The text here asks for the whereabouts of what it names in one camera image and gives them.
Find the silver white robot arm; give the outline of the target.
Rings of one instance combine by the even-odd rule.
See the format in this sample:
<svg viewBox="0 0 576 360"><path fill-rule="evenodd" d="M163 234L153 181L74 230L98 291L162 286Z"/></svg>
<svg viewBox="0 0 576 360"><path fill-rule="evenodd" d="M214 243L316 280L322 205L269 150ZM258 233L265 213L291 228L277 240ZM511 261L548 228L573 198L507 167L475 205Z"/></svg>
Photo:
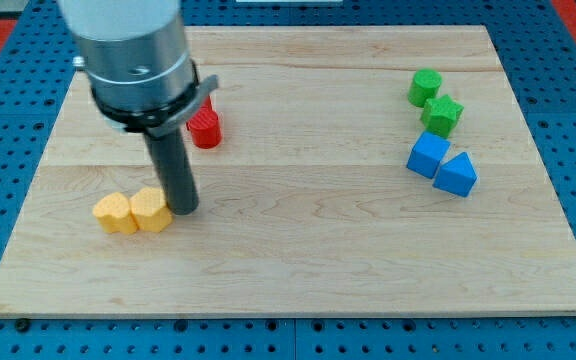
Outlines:
<svg viewBox="0 0 576 360"><path fill-rule="evenodd" d="M58 0L100 112L126 132L163 137L218 87L201 80L178 0Z"/></svg>

